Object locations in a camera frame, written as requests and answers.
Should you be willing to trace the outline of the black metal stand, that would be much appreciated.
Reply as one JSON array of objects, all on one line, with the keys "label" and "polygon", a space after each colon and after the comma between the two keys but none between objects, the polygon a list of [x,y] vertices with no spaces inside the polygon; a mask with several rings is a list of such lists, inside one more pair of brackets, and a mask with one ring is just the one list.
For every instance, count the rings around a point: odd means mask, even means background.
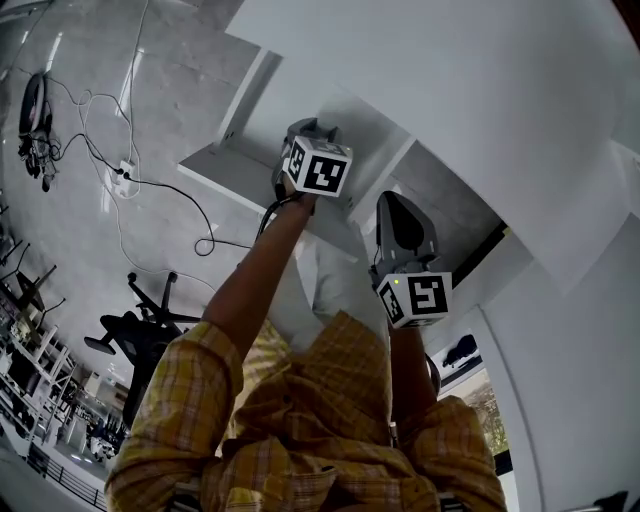
[{"label": "black metal stand", "polygon": [[[35,280],[30,280],[20,270],[21,264],[30,246],[31,244],[27,243],[23,248],[15,269],[0,277],[0,292],[2,292],[6,296],[6,298],[13,304],[13,307],[17,310],[17,312],[26,320],[29,319],[29,316],[27,314],[28,307],[33,306],[36,311],[41,314],[41,319],[37,324],[37,327],[40,327],[46,315],[49,312],[54,311],[62,306],[66,302],[66,298],[63,297],[57,304],[51,307],[46,307],[40,292],[41,287],[57,270],[56,265],[53,265],[42,277],[36,278]],[[7,281],[11,277],[15,277],[17,280],[18,287],[21,291],[20,296],[16,296],[15,293],[9,289]]]}]

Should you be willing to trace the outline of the light grey trousers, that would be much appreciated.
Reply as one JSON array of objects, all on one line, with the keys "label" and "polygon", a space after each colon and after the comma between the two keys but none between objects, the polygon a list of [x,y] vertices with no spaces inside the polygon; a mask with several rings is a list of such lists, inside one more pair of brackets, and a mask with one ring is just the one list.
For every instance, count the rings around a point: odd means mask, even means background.
[{"label": "light grey trousers", "polygon": [[357,260],[352,262],[330,244],[315,244],[317,267],[312,301],[307,300],[295,258],[290,258],[273,297],[268,319],[296,354],[308,351],[339,312],[345,312],[389,346],[387,317],[372,288],[362,234],[354,232]]}]

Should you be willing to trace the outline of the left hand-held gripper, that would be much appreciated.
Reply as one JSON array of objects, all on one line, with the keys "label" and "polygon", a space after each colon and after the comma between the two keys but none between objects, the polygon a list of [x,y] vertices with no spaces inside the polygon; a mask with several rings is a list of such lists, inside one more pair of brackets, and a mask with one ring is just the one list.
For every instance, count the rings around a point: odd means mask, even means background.
[{"label": "left hand-held gripper", "polygon": [[353,161],[353,150],[342,144],[338,126],[325,127],[316,117],[291,124],[272,172],[277,198],[296,192],[336,198]]}]

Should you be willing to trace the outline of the black round device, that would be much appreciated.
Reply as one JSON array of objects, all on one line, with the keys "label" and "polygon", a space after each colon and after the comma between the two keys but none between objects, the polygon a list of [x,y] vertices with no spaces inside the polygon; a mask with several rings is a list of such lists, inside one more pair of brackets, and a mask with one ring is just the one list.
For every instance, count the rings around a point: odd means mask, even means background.
[{"label": "black round device", "polygon": [[62,147],[51,137],[53,113],[47,99],[46,75],[32,75],[24,90],[19,116],[18,155],[33,179],[41,180],[44,193],[51,189],[58,173],[56,162]]}]

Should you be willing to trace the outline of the black office chair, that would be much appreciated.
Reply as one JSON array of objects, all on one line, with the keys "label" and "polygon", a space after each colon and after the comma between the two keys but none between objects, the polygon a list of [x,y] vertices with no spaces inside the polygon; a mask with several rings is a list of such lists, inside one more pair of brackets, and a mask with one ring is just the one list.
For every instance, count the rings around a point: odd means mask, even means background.
[{"label": "black office chair", "polygon": [[158,305],[136,285],[137,274],[129,273],[128,285],[140,299],[136,307],[140,309],[142,317],[138,318],[133,311],[127,311],[122,316],[103,315],[100,323],[105,329],[104,336],[100,339],[89,336],[84,338],[88,347],[108,355],[116,353],[111,345],[114,341],[133,365],[133,376],[122,411],[123,422],[127,428],[133,425],[156,366],[167,346],[184,333],[179,326],[192,325],[199,321],[198,317],[170,311],[171,288],[177,279],[177,273],[170,271],[162,302]]}]

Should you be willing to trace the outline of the person's left forearm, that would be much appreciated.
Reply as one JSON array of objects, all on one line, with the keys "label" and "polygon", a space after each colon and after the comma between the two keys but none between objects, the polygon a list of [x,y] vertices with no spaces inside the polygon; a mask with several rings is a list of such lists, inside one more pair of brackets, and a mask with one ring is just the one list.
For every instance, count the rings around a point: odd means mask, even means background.
[{"label": "person's left forearm", "polygon": [[285,203],[204,310],[202,319],[229,338],[240,358],[261,329],[315,202],[315,196],[304,194]]}]

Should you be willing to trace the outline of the white metal shelf rack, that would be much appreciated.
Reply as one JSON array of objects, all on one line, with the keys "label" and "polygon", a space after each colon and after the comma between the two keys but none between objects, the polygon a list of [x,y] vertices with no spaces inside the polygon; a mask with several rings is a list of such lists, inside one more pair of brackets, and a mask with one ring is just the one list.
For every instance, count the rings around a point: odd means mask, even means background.
[{"label": "white metal shelf rack", "polygon": [[37,327],[41,314],[33,306],[27,314],[0,292],[0,413],[26,443],[56,443],[76,391],[77,363],[56,325],[47,326],[45,317]]}]

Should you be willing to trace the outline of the yellow plaid shirt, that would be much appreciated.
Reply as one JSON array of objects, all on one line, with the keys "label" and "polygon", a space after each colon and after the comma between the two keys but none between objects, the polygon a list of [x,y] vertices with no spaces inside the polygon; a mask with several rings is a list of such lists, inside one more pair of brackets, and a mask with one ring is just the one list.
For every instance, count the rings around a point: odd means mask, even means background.
[{"label": "yellow plaid shirt", "polygon": [[215,325],[172,341],[105,485],[109,512],[317,512],[346,495],[408,512],[505,512],[475,411],[392,420],[382,342],[337,314],[303,355],[264,325],[246,357]]}]

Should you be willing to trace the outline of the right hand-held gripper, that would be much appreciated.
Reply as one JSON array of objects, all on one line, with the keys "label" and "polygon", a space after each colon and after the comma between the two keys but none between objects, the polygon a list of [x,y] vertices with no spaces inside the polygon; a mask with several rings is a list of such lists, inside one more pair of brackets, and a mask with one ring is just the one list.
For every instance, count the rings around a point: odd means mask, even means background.
[{"label": "right hand-held gripper", "polygon": [[430,269],[440,256],[430,218],[406,197],[385,191],[376,205],[375,241],[369,275],[391,326],[423,327],[445,318],[452,274]]}]

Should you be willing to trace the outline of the black railing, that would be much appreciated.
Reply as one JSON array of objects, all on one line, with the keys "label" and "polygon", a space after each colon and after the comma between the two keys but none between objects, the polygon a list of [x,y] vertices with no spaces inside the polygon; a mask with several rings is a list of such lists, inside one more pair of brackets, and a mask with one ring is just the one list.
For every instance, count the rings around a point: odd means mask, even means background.
[{"label": "black railing", "polygon": [[72,496],[78,498],[83,505],[87,505],[90,510],[107,512],[104,494],[100,489],[84,482],[36,445],[31,444],[29,446],[26,461],[42,478],[68,491]]}]

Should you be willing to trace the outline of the person's right forearm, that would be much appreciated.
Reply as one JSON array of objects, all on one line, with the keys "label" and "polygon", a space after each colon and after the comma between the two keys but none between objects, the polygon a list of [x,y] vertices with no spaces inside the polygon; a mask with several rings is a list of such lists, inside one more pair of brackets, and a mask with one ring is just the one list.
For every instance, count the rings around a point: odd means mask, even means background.
[{"label": "person's right forearm", "polygon": [[392,419],[399,423],[424,412],[437,401],[427,356],[417,328],[389,328]]}]

